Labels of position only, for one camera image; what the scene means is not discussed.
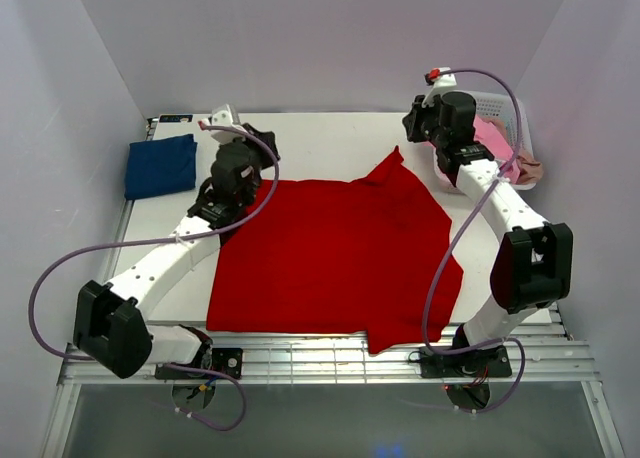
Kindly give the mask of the red t-shirt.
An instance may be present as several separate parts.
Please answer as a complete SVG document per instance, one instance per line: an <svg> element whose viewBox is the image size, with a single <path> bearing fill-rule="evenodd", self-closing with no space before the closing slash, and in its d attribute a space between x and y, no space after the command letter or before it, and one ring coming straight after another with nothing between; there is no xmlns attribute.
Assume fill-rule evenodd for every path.
<svg viewBox="0 0 640 458"><path fill-rule="evenodd" d="M266 183L222 245L205 321L214 332L350 334L371 353L436 342L463 271L451 219L392 151L350 181Z"/></svg>

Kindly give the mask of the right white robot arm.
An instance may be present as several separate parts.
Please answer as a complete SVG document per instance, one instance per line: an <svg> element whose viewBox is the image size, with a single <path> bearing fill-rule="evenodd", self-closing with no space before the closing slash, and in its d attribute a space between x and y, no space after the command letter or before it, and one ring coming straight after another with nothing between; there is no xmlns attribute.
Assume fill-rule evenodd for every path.
<svg viewBox="0 0 640 458"><path fill-rule="evenodd" d="M455 335L449 354L499 347L525 319L570 291L573 233L536 213L501 176L489 149L475 138L476 101L449 91L418 95L403 118L408 141L428 142L437 165L475 205L499 241L490 295Z"/></svg>

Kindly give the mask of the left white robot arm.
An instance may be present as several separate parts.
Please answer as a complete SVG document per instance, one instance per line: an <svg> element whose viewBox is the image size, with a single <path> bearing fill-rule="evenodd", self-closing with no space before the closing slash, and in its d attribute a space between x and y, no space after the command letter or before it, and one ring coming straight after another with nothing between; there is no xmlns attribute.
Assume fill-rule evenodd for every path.
<svg viewBox="0 0 640 458"><path fill-rule="evenodd" d="M256 200L262 171L277 169L273 132L247 123L199 123L218 141L210 175L172 234L151 241L151 250L104 284L87 282L78 293L73 343L119 378L147 364L175 364L189 373L210 365L210 339L184 325L151 326L165 296L218 248L219 236L244 225L262 210Z"/></svg>

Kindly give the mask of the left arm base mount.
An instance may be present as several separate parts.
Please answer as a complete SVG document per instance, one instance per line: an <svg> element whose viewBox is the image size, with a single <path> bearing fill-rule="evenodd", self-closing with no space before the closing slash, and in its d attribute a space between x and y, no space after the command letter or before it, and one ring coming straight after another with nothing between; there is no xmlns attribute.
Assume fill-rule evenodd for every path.
<svg viewBox="0 0 640 458"><path fill-rule="evenodd" d="M174 404L187 412L196 412L212 403L218 383L239 381L242 366L241 348L206 346L189 364L157 365L154 378L172 382Z"/></svg>

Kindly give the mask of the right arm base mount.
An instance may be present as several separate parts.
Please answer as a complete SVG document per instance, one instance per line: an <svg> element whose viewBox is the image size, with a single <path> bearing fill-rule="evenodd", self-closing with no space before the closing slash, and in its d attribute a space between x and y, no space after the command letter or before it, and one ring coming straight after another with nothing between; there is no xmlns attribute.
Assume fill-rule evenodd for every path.
<svg viewBox="0 0 640 458"><path fill-rule="evenodd" d="M490 378L512 376L504 346L446 356L432 354L422 347L411 352L407 362L418 365L419 375L424 379L460 379L460 382L446 383L444 389L454 406L470 411L484 410L489 405Z"/></svg>

